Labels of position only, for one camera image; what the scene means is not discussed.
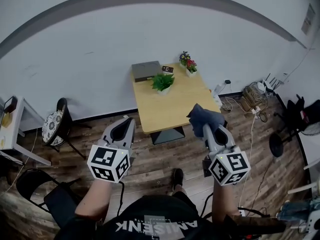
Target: person's arm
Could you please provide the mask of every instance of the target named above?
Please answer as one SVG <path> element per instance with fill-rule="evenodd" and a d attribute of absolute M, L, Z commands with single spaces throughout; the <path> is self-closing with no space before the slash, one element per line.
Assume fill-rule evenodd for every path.
<path fill-rule="evenodd" d="M 95 179 L 89 191 L 75 209 L 75 214 L 95 221 L 105 219 L 111 193 L 111 182 Z"/>
<path fill-rule="evenodd" d="M 214 180 L 212 196 L 212 221 L 223 222 L 226 215 L 240 215 L 232 185 L 220 186 Z"/>

